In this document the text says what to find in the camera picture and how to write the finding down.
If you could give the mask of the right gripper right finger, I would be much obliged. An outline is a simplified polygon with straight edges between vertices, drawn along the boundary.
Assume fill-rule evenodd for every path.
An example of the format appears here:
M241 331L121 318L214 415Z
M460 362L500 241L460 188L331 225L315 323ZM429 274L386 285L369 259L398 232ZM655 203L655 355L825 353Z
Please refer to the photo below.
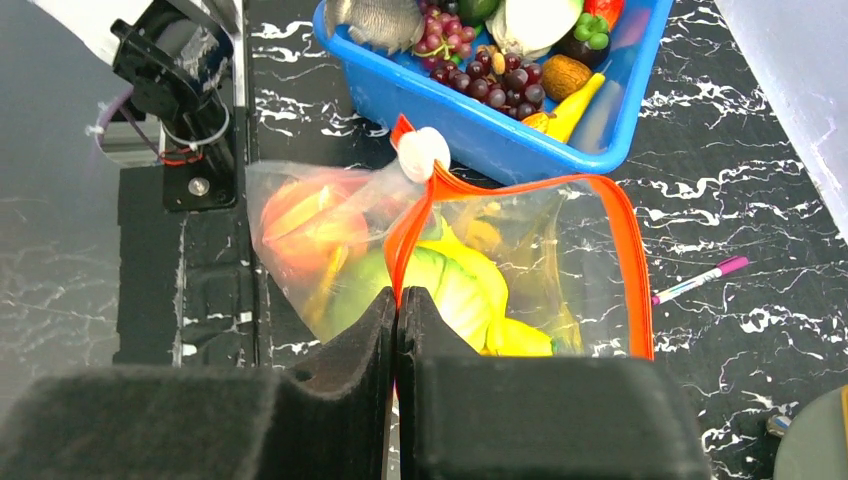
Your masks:
M404 479L707 479L695 416L638 358L489 357L407 288L397 325Z

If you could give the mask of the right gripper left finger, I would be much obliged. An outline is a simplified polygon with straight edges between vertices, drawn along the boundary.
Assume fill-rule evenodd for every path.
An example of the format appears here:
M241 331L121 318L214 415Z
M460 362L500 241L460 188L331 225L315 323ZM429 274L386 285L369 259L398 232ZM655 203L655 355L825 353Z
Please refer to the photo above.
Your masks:
M1 428L5 479L380 479L396 305L382 290L283 370L124 366L47 376Z

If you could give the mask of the green cabbage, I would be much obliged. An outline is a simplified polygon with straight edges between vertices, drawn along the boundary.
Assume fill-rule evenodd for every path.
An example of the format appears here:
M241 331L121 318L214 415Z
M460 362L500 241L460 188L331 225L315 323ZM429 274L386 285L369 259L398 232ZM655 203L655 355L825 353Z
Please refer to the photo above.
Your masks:
M326 342L351 326L375 296L390 285L380 250L348 263L334 281L323 317L313 323L316 338ZM409 259L404 285L425 288L442 319L462 339L473 334L478 342L482 341L479 315L487 312L484 290L456 261L419 246Z

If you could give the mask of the clear zip top bag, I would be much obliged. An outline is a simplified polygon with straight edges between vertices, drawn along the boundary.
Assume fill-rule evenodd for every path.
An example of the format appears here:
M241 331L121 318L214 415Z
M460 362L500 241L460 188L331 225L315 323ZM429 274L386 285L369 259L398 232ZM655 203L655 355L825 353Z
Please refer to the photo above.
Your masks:
M424 288L447 325L494 356L654 355L633 206L612 180L484 188L450 169L434 128L400 117L376 169L263 161L246 170L254 249L314 337L382 291Z

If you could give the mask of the peach fruit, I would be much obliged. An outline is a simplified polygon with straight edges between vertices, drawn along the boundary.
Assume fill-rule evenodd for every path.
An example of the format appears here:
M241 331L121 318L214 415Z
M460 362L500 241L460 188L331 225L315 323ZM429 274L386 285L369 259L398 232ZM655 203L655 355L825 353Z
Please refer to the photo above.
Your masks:
M285 277L306 281L367 251L368 225L339 183L291 181L266 202L257 245Z

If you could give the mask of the single yellow banana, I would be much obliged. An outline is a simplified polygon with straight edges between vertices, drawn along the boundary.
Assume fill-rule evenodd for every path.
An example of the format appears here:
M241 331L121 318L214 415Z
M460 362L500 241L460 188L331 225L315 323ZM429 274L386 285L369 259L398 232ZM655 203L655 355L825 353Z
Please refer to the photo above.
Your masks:
M606 77L603 74L594 73L580 89L568 96L551 112L534 113L523 119L521 123L558 142L567 143L605 81Z

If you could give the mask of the yellow banana bunch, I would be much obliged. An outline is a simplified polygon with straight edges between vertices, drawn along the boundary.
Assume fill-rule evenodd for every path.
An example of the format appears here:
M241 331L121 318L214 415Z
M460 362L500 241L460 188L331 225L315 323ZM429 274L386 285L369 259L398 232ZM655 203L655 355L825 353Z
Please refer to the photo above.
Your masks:
M508 318L508 286L495 263L480 251L463 244L445 219L440 220L440 227L439 239L422 240L418 245L456 261L474 277L475 284L484 290L487 312L479 315L482 319L482 341L478 342L473 334L463 337L478 353L487 356L536 357L580 351L582 340L574 325L568 326L565 337L554 337L524 322Z

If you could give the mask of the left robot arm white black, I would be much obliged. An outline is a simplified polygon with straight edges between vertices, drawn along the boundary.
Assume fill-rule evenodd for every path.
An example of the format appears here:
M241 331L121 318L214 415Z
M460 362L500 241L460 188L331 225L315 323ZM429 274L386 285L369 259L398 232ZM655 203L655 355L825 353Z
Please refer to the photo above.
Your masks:
M157 118L154 152L169 211L227 208L236 199L233 109L223 87L241 70L236 1L39 1L130 90L125 100Z

